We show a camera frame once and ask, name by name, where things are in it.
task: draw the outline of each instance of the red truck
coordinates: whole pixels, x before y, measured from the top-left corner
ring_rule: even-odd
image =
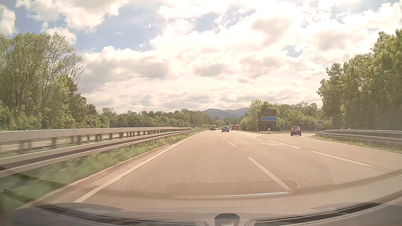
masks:
[[[239,129],[239,125],[232,125],[232,130],[238,130]]]

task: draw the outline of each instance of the highway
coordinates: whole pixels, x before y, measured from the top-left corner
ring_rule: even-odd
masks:
[[[311,135],[204,131],[39,201],[128,210],[300,214],[321,205],[370,201],[402,187],[402,154]]]

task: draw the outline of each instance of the metal guardrail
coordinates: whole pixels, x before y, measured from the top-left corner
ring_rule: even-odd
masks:
[[[5,150],[24,150],[58,144],[76,143],[94,140],[99,142],[106,134],[107,139],[134,137],[147,134],[191,130],[190,127],[131,127],[131,128],[95,128],[95,129],[47,129],[28,131],[0,131],[0,152]]]
[[[402,131],[398,130],[369,130],[369,129],[326,129],[324,133],[333,134],[398,134],[402,135]]]
[[[201,129],[187,129],[176,128],[177,131],[153,133],[148,135],[126,137],[122,139],[107,140],[102,142],[95,142],[90,144],[82,144],[66,148],[58,148],[41,152],[34,152],[29,154],[22,154],[6,158],[0,158],[0,178],[12,174],[22,173],[28,170],[36,169],[39,167],[63,162],[79,157],[84,157],[90,154],[96,154],[107,150],[121,148],[132,144],[137,144],[149,140],[163,138],[167,136],[183,134]]]
[[[330,133],[326,133],[325,131],[324,132],[316,132],[316,134],[320,135],[320,136],[326,136],[326,137],[350,138],[350,139],[367,140],[367,141],[374,141],[374,142],[402,144],[402,138],[366,136],[366,135],[355,135],[355,134],[330,134]]]

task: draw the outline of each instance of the mountain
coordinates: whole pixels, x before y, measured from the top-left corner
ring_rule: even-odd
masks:
[[[220,109],[215,109],[215,108],[210,108],[208,110],[205,110],[203,112],[209,114],[211,117],[218,116],[219,119],[224,119],[227,117],[232,117],[232,118],[240,118],[243,117],[248,110],[248,107],[236,109],[236,110],[220,110]]]

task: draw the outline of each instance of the road sign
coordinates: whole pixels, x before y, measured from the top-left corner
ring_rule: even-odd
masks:
[[[276,117],[261,117],[262,121],[276,121]]]

